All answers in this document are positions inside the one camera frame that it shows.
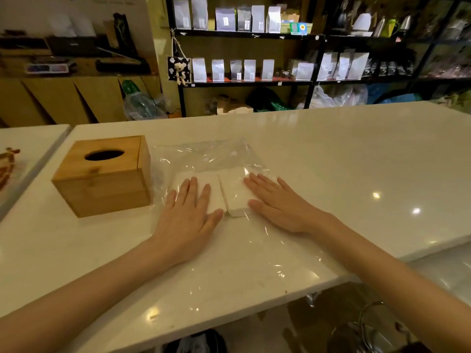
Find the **person's left hand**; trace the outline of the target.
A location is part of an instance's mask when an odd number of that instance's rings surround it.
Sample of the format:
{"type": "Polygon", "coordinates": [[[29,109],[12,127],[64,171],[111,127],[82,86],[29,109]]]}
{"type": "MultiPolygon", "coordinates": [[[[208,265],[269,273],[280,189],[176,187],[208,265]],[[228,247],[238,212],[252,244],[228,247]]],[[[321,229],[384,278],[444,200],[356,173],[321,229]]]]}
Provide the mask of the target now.
{"type": "Polygon", "coordinates": [[[197,209],[187,213],[187,189],[190,180],[185,179],[176,197],[176,213],[164,217],[164,208],[159,217],[156,230],[149,242],[156,250],[156,267],[167,270],[192,260],[201,253],[211,235],[206,235],[206,214],[210,186],[206,184],[198,198],[197,209]]]}

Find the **black and green bag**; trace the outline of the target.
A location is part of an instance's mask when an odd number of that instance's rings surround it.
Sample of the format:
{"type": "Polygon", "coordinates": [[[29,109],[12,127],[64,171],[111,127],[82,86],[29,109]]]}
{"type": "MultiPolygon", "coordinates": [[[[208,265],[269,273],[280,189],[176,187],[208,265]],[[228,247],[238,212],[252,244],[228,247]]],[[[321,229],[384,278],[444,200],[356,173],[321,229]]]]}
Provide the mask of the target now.
{"type": "Polygon", "coordinates": [[[254,112],[290,111],[292,107],[285,104],[280,97],[269,88],[256,88],[246,98],[245,103],[254,112]]]}

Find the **blue plastic bag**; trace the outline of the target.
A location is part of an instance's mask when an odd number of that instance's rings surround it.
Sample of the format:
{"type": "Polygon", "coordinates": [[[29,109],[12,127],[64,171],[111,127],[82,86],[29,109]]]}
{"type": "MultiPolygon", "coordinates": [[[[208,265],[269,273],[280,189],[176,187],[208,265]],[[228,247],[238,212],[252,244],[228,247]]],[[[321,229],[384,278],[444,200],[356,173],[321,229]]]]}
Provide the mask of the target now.
{"type": "Polygon", "coordinates": [[[367,91],[367,105],[415,102],[423,100],[420,94],[407,93],[406,89],[391,89],[390,84],[387,83],[367,85],[367,91]]]}

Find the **black flat machine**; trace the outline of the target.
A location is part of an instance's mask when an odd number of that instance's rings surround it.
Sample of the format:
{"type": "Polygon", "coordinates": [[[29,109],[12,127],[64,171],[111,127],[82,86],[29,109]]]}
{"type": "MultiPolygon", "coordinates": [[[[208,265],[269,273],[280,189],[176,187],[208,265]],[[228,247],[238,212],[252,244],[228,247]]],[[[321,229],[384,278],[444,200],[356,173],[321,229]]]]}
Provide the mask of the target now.
{"type": "Polygon", "coordinates": [[[148,62],[141,57],[100,58],[95,61],[95,68],[100,73],[119,73],[146,75],[151,73],[148,62]]]}

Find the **person's left forearm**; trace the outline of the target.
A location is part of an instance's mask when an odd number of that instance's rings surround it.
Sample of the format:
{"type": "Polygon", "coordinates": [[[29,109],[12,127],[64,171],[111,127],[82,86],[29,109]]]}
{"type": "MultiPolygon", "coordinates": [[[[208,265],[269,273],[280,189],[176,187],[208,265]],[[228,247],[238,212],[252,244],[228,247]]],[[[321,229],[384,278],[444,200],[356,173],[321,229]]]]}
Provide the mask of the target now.
{"type": "Polygon", "coordinates": [[[189,242],[139,244],[117,259],[0,318],[0,353],[56,353],[132,292],[196,255],[189,242]]]}

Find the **brown wooden ornament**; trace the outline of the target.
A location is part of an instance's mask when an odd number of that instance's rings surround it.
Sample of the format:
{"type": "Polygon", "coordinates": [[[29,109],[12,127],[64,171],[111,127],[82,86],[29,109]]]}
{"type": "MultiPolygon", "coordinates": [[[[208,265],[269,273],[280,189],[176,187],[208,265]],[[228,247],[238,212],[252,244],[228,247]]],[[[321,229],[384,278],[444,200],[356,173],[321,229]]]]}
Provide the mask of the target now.
{"type": "Polygon", "coordinates": [[[15,169],[15,156],[20,154],[20,149],[11,147],[5,148],[3,153],[0,153],[0,192],[7,186],[15,169]]]}

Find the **white napkin stack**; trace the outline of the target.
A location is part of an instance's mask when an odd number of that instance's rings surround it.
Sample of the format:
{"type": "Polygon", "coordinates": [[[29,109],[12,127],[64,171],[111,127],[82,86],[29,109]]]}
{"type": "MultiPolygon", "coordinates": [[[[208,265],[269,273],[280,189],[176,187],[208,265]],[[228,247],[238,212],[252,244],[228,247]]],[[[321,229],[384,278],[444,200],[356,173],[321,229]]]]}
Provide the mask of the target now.
{"type": "Polygon", "coordinates": [[[250,220],[252,217],[252,210],[248,206],[248,201],[257,200],[258,197],[244,184],[244,178],[248,178],[250,173],[263,174],[275,182],[275,175],[270,170],[262,167],[239,165],[216,170],[226,208],[232,218],[250,220]]]}
{"type": "Polygon", "coordinates": [[[222,209],[224,213],[227,212],[225,200],[223,198],[222,189],[218,174],[215,171],[205,171],[199,173],[192,172],[178,172],[171,180],[171,189],[180,191],[180,186],[185,179],[191,180],[192,177],[197,178],[198,193],[197,198],[202,194],[203,188],[206,184],[210,186],[209,202],[206,214],[213,213],[217,209],[222,209]]]}

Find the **dark display shelf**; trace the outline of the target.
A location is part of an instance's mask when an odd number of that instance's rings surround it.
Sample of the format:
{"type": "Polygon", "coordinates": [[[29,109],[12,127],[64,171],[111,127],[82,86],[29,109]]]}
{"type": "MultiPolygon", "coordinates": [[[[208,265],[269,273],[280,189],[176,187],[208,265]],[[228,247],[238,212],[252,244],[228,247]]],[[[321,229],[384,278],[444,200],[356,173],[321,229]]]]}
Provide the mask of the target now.
{"type": "Polygon", "coordinates": [[[435,100],[471,91],[471,0],[420,0],[412,93],[435,100]]]}

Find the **black box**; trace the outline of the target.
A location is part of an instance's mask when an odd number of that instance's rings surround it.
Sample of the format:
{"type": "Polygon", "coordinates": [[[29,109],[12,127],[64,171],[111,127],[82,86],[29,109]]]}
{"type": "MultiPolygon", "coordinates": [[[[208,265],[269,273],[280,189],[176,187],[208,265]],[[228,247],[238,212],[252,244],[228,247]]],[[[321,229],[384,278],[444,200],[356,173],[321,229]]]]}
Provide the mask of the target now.
{"type": "Polygon", "coordinates": [[[104,49],[109,47],[107,36],[45,37],[54,56],[79,58],[105,58],[113,55],[104,49]]]}

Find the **grey tray with dark lenses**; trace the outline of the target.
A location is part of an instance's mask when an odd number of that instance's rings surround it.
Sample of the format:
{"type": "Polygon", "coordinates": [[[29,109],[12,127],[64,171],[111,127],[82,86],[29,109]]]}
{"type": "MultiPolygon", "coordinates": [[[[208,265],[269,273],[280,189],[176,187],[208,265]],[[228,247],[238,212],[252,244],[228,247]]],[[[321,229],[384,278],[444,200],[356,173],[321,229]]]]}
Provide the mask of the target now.
{"type": "Polygon", "coordinates": [[[73,67],[67,63],[30,63],[25,66],[29,75],[69,74],[73,67]]]}

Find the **wooden tissue box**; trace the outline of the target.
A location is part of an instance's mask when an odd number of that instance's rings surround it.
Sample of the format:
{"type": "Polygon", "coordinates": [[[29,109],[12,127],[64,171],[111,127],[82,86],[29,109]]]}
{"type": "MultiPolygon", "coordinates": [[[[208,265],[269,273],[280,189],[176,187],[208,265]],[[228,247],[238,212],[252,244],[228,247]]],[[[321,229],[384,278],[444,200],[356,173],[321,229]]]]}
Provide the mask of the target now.
{"type": "Polygon", "coordinates": [[[151,205],[151,155],[145,136],[75,142],[51,179],[78,218],[151,205]]]}

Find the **person's right hand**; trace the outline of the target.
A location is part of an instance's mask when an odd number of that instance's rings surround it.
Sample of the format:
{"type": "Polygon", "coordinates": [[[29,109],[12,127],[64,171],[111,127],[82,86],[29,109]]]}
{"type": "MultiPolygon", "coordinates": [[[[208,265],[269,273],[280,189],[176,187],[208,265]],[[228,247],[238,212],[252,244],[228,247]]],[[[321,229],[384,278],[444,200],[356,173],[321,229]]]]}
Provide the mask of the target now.
{"type": "Polygon", "coordinates": [[[268,220],[286,231],[314,234],[326,231],[338,222],[333,214],[314,207],[303,198],[301,200],[281,200],[277,197],[277,191],[266,194],[259,193],[254,173],[250,173],[248,178],[244,178],[244,184],[258,197],[257,200],[274,208],[274,218],[268,220]]]}

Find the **clear bag with green bottle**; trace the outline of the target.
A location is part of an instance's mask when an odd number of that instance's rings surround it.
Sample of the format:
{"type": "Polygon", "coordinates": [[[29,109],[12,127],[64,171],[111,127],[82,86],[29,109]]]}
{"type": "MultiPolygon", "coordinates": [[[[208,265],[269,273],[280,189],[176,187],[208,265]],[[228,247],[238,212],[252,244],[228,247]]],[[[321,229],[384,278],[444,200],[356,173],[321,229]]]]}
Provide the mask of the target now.
{"type": "Polygon", "coordinates": [[[162,96],[152,98],[140,91],[132,80],[124,80],[121,84],[125,93],[123,112],[128,121],[169,118],[166,102],[162,96]]]}

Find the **wooden cabinet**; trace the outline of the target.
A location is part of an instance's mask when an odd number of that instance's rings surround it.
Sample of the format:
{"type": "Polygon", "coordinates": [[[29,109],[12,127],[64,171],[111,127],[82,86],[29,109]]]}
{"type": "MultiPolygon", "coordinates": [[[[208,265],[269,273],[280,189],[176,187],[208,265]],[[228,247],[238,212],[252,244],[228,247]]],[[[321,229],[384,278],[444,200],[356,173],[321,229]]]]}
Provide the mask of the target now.
{"type": "Polygon", "coordinates": [[[84,125],[127,121],[122,85],[133,81],[152,97],[162,93],[157,56],[147,53],[148,74],[98,72],[96,61],[117,65],[113,58],[75,58],[77,70],[67,75],[28,75],[32,54],[0,51],[0,127],[84,125]]]}

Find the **black metal shelf rack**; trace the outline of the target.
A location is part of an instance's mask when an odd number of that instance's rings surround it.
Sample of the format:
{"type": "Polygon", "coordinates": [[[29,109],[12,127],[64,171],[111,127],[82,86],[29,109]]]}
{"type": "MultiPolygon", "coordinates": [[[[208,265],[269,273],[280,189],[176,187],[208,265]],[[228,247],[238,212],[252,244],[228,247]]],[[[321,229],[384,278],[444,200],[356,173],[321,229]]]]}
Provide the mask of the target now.
{"type": "Polygon", "coordinates": [[[166,11],[169,19],[170,35],[176,41],[190,40],[198,41],[197,46],[203,46],[203,50],[215,52],[216,50],[225,51],[229,55],[235,55],[236,51],[243,51],[248,54],[249,50],[261,55],[262,51],[268,52],[268,46],[292,46],[284,49],[284,57],[288,54],[294,54],[298,58],[307,56],[308,52],[315,50],[317,56],[315,59],[315,69],[313,75],[317,73],[317,69],[321,64],[323,53],[326,46],[352,45],[361,46],[371,44],[375,47],[386,46],[392,47],[393,44],[409,45],[409,44],[425,44],[428,46],[426,52],[418,63],[414,76],[419,76],[428,57],[432,53],[433,47],[438,44],[441,34],[440,30],[436,30],[430,37],[413,37],[410,31],[405,34],[395,34],[390,38],[375,38],[365,36],[347,35],[345,31],[332,30],[332,18],[336,11],[336,7],[340,4],[340,0],[307,0],[308,19],[317,24],[320,20],[323,27],[321,34],[310,33],[308,35],[291,35],[291,34],[269,34],[269,33],[252,33],[252,32],[228,32],[219,30],[200,30],[200,29],[177,29],[174,0],[165,0],[166,11]]]}

